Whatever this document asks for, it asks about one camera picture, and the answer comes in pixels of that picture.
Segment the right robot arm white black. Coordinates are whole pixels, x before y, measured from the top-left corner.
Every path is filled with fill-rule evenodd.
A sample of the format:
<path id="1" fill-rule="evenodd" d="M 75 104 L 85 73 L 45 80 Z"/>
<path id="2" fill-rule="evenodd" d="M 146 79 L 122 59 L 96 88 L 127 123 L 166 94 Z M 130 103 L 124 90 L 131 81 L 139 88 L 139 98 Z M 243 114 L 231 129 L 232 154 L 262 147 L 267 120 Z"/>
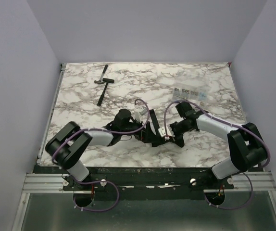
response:
<path id="1" fill-rule="evenodd" d="M 177 140 L 184 133 L 196 130 L 211 133 L 228 144 L 230 156 L 211 167 L 211 178 L 222 180 L 230 175 L 246 172 L 262 161 L 269 163 L 270 151 L 255 124 L 233 124 L 213 116 L 192 102 L 178 100 L 174 103 L 183 120 L 168 125 L 168 110 L 165 110 L 163 137 L 166 140 L 172 137 Z"/>

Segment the black folding umbrella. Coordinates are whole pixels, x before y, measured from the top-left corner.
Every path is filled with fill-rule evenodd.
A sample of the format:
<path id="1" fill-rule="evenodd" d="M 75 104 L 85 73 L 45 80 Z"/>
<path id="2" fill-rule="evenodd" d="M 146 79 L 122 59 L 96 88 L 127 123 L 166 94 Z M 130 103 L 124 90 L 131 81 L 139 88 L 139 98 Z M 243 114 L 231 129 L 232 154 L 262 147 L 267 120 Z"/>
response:
<path id="1" fill-rule="evenodd" d="M 178 147 L 184 147 L 185 143 L 184 143 L 184 138 L 183 135 L 185 132 L 187 132 L 188 128 L 189 128 L 189 123 L 186 120 L 182 120 L 180 122 L 182 122 L 183 124 L 183 135 L 178 136 L 178 137 L 172 137 L 169 140 L 165 140 L 164 138 L 162 138 L 158 132 L 159 127 L 159 123 L 155 114 L 155 111 L 153 109 L 150 110 L 150 116 L 151 116 L 151 122 L 152 125 L 155 129 L 155 132 L 152 131 L 151 129 L 151 123 L 147 122 L 146 126 L 145 126 L 145 136 L 144 136 L 144 140 L 141 141 L 143 143 L 148 143 L 151 144 L 152 147 L 158 147 L 160 145 L 166 144 L 168 142 L 174 143 L 176 144 Z"/>

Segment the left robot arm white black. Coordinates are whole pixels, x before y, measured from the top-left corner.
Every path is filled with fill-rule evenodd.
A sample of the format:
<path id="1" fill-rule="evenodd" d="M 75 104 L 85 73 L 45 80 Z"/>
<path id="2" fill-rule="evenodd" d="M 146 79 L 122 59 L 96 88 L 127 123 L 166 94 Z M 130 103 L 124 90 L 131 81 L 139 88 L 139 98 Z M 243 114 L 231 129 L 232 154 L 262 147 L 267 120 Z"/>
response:
<path id="1" fill-rule="evenodd" d="M 102 128 L 81 129 L 76 122 L 67 123 L 45 146 L 52 162 L 66 170 L 77 181 L 84 182 L 89 170 L 80 157 L 89 146 L 113 146 L 123 135 L 139 134 L 147 122 L 135 120 L 127 109 L 121 109 L 114 120 Z"/>

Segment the aluminium frame rail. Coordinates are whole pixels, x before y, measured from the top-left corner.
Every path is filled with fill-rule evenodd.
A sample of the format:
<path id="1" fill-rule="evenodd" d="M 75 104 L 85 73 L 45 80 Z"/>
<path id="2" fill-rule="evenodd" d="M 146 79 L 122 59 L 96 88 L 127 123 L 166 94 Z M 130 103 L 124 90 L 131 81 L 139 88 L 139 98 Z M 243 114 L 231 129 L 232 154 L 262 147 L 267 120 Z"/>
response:
<path id="1" fill-rule="evenodd" d="M 271 192 L 276 191 L 276 184 L 271 172 L 249 172 L 247 177 L 243 174 L 229 177 L 227 183 L 224 184 L 224 188 L 221 190 L 222 193 L 226 192 Z M 29 196 L 32 193 L 82 193 L 88 194 L 89 191 L 75 190 L 74 188 L 66 189 L 68 183 L 62 179 L 61 174 L 27 174 L 23 184 L 22 194 L 17 208 L 17 212 L 14 218 L 12 230 L 19 231 L 23 226 L 24 216 L 26 212 Z M 146 185 L 141 184 L 134 186 L 122 186 L 121 190 L 126 189 L 142 189 L 146 191 L 171 191 L 179 188 L 180 184 L 165 183 L 160 185 Z"/>

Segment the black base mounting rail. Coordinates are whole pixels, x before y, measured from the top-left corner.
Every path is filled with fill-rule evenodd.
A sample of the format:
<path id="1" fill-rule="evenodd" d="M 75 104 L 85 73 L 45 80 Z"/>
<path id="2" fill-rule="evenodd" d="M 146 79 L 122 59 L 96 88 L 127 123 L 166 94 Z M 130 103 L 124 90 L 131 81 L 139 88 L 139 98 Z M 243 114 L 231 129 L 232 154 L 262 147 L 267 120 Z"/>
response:
<path id="1" fill-rule="evenodd" d="M 206 167 L 90 167 L 86 181 L 77 182 L 58 167 L 34 167 L 35 174 L 60 175 L 61 191 L 72 193 L 79 204 L 92 201 L 203 200 L 209 190 L 218 201 L 233 189 L 232 177 L 218 180 Z"/>

